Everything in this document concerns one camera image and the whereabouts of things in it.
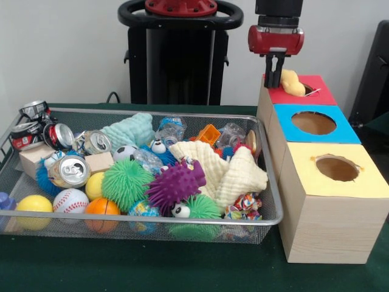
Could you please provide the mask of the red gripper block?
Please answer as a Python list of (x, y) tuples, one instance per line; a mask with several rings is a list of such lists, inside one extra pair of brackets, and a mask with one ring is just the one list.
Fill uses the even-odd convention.
[[(278, 88), (285, 55), (297, 55), (305, 40), (301, 28), (276, 28), (251, 26), (248, 33), (249, 50), (255, 54), (266, 55), (266, 71), (264, 85), (266, 88)], [(273, 59), (277, 62), (273, 71)]]

